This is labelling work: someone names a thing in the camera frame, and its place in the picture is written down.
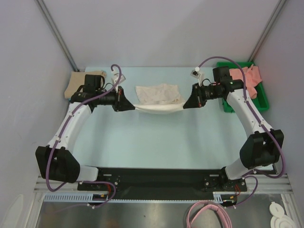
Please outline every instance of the cloth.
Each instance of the cloth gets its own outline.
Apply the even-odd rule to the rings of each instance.
[[[72,72],[70,81],[65,90],[65,99],[71,98],[71,96],[77,91],[77,89],[84,85],[86,75],[101,75],[106,77],[106,72],[103,70],[92,71],[92,72]]]
[[[168,114],[183,110],[184,98],[177,85],[136,86],[140,104],[134,105],[139,111],[151,114]]]
[[[260,72],[257,66],[251,65],[250,68],[244,67],[242,68],[245,73],[246,79],[246,87],[249,92],[250,98],[254,99],[257,97],[257,91],[255,86],[262,81]],[[232,76],[233,80],[241,79],[243,81],[242,72],[240,69],[230,69],[230,75]]]

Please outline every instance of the light blue table surface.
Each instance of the light blue table surface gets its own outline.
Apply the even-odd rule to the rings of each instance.
[[[87,68],[93,71],[101,68]],[[108,73],[110,68],[102,68]],[[190,67],[122,67],[127,99],[138,104],[135,86],[178,85],[185,100],[197,80]],[[213,79],[212,68],[203,68]],[[200,109],[159,115],[139,111],[116,113],[95,108],[81,130],[74,156],[83,165],[128,168],[220,169],[239,157],[246,134],[235,113],[225,113],[221,100]]]

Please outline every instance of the green bin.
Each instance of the green bin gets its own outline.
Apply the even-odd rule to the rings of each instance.
[[[250,67],[252,64],[255,65],[253,62],[237,62],[237,63],[241,67]],[[234,63],[230,63],[230,62],[218,62],[217,67],[219,67],[219,66],[220,67],[229,67],[229,69],[237,68],[237,65],[235,65]],[[256,95],[255,99],[252,99],[252,102],[254,103],[254,105],[256,106],[258,111],[260,111],[260,112],[267,111],[269,109],[269,102],[266,97],[266,93],[265,93],[262,82],[257,84],[255,89],[257,91],[257,95]],[[222,102],[223,102],[223,107],[224,107],[225,113],[234,112],[233,108],[226,101],[224,101],[224,99],[222,99]]]

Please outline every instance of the cable clip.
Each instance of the cable clip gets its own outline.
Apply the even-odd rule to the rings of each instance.
[[[265,126],[265,120],[262,120],[260,123],[259,123],[259,126],[261,127],[262,125]]]
[[[115,85],[116,82],[118,81],[118,78],[119,78],[119,73],[116,72],[116,70],[112,71],[112,74],[113,76],[111,77],[111,81],[112,81],[112,84]],[[119,80],[119,85],[125,81],[125,76],[122,74],[120,80]],[[116,92],[118,92],[118,85],[115,87],[115,90]]]
[[[194,70],[191,71],[191,76],[197,78],[199,81],[199,86],[201,86],[205,78],[205,73],[202,72],[200,68],[197,66]]]

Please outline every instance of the white wall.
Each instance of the white wall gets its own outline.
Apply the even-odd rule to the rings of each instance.
[[[70,67],[34,0],[0,3],[0,223],[24,194],[24,223],[38,176],[35,150],[66,111]]]
[[[215,55],[246,61],[277,2],[45,0],[79,68],[193,67]]]
[[[265,117],[282,129],[287,174],[304,214],[304,1],[288,1],[256,63],[270,102]]]

